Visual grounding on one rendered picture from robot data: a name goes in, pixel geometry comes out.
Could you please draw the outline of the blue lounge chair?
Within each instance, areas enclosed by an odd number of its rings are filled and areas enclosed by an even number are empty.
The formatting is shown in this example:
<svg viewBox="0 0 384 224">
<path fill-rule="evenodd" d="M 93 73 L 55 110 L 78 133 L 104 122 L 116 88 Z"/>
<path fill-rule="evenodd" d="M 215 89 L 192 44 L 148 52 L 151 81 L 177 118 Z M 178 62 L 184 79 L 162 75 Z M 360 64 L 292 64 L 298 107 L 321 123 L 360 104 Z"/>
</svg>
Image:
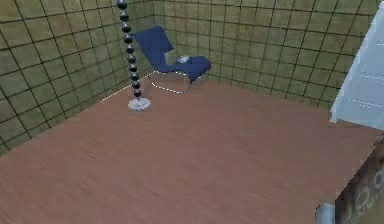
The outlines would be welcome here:
<svg viewBox="0 0 384 224">
<path fill-rule="evenodd" d="M 152 82 L 153 87 L 175 94 L 184 94 L 195 81 L 202 79 L 204 74 L 212 67 L 212 63 L 205 56 L 190 56 L 185 63 L 178 62 L 179 57 L 175 62 L 168 63 L 166 55 L 171 53 L 174 47 L 169 41 L 165 30 L 159 25 L 132 35 L 156 73 L 165 75 L 174 72 L 186 76 L 189 80 L 189 85 L 184 91 L 161 87 Z"/>
</svg>

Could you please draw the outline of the black beaded floor lamp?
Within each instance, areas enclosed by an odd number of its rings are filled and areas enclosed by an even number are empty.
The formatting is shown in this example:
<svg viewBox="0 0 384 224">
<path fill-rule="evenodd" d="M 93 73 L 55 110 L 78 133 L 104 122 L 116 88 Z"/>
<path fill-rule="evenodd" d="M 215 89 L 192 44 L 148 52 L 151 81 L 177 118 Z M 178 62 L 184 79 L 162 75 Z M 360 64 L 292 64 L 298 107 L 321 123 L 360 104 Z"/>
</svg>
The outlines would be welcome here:
<svg viewBox="0 0 384 224">
<path fill-rule="evenodd" d="M 124 33 L 123 41 L 126 44 L 125 51 L 127 53 L 127 61 L 129 63 L 130 79 L 132 80 L 132 88 L 134 98 L 129 101 L 128 107 L 134 111 L 143 111 L 151 105 L 148 98 L 142 96 L 140 76 L 138 74 L 137 59 L 134 55 L 135 48 L 133 47 L 133 35 L 131 33 L 131 26 L 129 25 L 129 14 L 127 12 L 127 1 L 116 0 L 116 5 L 120 10 L 119 20 L 121 22 L 121 30 Z"/>
</svg>

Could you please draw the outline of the white chest of drawers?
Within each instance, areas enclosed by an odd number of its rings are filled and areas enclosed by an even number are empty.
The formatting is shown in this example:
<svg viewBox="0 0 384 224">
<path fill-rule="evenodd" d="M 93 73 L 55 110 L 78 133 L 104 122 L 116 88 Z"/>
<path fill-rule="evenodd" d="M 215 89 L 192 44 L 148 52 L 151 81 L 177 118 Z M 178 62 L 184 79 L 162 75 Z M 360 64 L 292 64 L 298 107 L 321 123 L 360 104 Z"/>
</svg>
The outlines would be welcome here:
<svg viewBox="0 0 384 224">
<path fill-rule="evenodd" d="M 339 120 L 384 131 L 384 0 L 331 107 Z"/>
</svg>

